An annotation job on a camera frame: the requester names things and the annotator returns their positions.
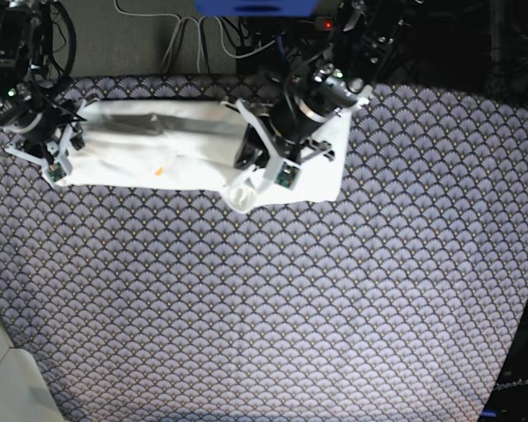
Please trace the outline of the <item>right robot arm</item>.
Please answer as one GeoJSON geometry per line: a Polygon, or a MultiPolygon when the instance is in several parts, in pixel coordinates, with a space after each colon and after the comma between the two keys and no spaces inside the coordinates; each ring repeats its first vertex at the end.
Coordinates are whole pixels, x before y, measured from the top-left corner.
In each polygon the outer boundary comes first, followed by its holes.
{"type": "Polygon", "coordinates": [[[5,151],[40,169],[50,186],[84,147],[86,103],[61,100],[72,82],[77,37],[59,1],[6,1],[0,9],[0,130],[19,136],[5,151]]]}

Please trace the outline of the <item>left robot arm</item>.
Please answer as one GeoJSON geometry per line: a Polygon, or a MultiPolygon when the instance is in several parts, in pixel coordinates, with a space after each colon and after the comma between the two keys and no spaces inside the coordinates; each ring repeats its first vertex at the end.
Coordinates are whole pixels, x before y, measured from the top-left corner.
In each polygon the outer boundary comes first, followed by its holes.
{"type": "Polygon", "coordinates": [[[263,67],[278,89],[272,103],[237,100],[246,131],[230,186],[290,191],[345,162],[351,115],[370,103],[402,34],[422,1],[342,1],[330,28],[305,30],[294,18],[248,18],[256,40],[275,43],[263,67]]]}

